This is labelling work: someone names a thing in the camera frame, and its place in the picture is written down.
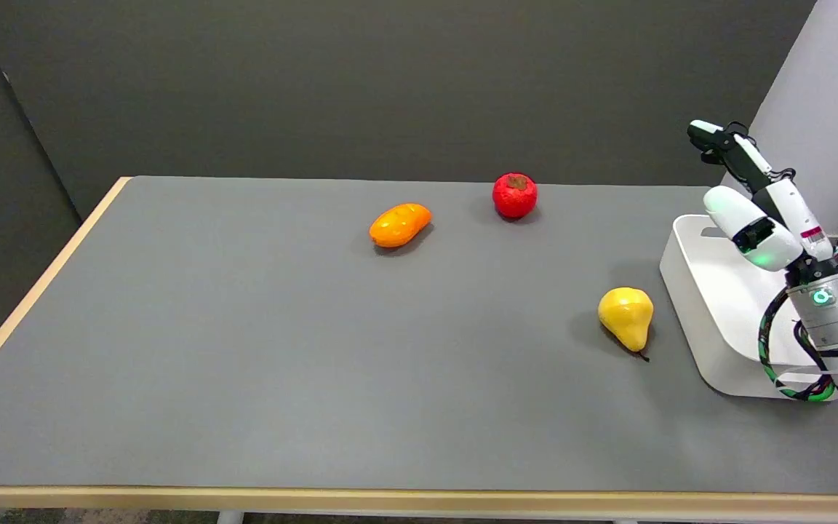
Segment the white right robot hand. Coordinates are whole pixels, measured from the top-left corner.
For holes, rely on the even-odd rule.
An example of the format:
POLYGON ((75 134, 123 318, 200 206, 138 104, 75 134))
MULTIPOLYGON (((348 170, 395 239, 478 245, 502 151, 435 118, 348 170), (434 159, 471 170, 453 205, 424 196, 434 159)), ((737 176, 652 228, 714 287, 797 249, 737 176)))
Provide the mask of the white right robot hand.
POLYGON ((702 162, 724 167, 747 191, 716 186, 703 196, 709 218, 743 258, 770 272, 799 260, 834 259, 834 243, 795 185, 795 170, 775 170, 744 125, 695 119, 686 132, 702 162))

